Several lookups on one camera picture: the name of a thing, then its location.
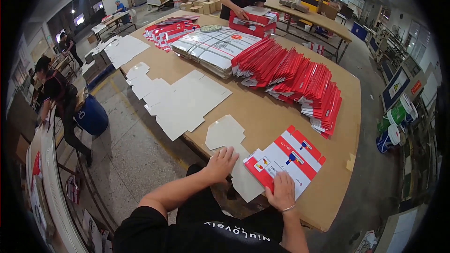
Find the poster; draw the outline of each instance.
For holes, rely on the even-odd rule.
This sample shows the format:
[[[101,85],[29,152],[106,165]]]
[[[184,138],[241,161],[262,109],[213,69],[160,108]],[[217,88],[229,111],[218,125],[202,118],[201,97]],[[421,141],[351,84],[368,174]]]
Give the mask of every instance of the poster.
[[[391,96],[391,99],[394,98],[395,94],[401,89],[407,79],[408,77],[406,76],[406,73],[404,70],[401,70],[396,81],[393,83],[392,87],[389,88],[389,96]]]

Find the light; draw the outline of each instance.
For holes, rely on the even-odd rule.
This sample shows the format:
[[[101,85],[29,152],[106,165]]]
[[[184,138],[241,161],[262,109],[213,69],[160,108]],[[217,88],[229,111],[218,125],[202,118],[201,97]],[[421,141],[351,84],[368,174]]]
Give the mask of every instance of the light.
[[[84,22],[84,18],[83,18],[83,17],[81,17],[80,19],[78,19],[78,20],[76,21],[76,25],[79,25],[79,24],[81,24],[82,22]]]

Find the factory floor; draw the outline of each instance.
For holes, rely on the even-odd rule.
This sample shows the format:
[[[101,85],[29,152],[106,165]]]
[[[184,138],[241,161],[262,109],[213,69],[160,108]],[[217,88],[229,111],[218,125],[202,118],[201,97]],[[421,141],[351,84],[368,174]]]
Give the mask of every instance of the factory floor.
[[[167,9],[149,12],[146,5],[135,9],[138,28],[177,11]],[[346,27],[350,29],[352,24],[349,20]],[[295,28],[291,28],[290,32],[308,35]],[[304,43],[290,34],[278,30],[276,33]],[[331,41],[334,45],[338,43],[336,37]],[[77,41],[78,55],[84,60],[84,55],[95,46],[96,43],[89,44],[86,35]],[[382,115],[379,94],[385,87],[381,74],[370,57],[366,44],[356,36],[339,64],[359,78],[361,83],[359,147],[347,193],[330,229],[326,233],[316,230],[307,233],[312,253],[350,252],[357,246],[355,240],[359,233],[363,236],[366,231],[376,230],[383,220],[396,211],[399,203],[399,160],[390,154],[380,154],[375,143],[378,136],[376,123]],[[74,84],[78,88],[85,86],[81,74]],[[164,183],[183,177],[190,164],[201,160],[180,139],[172,142],[166,137],[145,110],[144,102],[135,97],[120,71],[110,74],[91,94],[108,113],[109,127],[98,138],[93,138],[78,128],[76,134],[94,151],[93,166],[87,176],[94,199],[105,214],[101,217],[86,187],[82,187],[80,205],[70,205],[70,208],[78,216],[75,219],[77,224],[81,221],[79,217],[82,217],[82,210],[86,208],[100,221],[107,220],[112,227],[116,227],[130,215],[145,194]],[[57,142],[61,136],[61,130],[57,131]],[[68,168],[76,165],[76,153],[64,140],[58,148],[58,158]],[[62,182],[67,177],[68,173],[61,170]],[[227,212],[237,216],[245,215],[242,207],[230,204],[223,197],[217,199]],[[169,214],[169,223],[174,223],[175,217],[176,210]]]

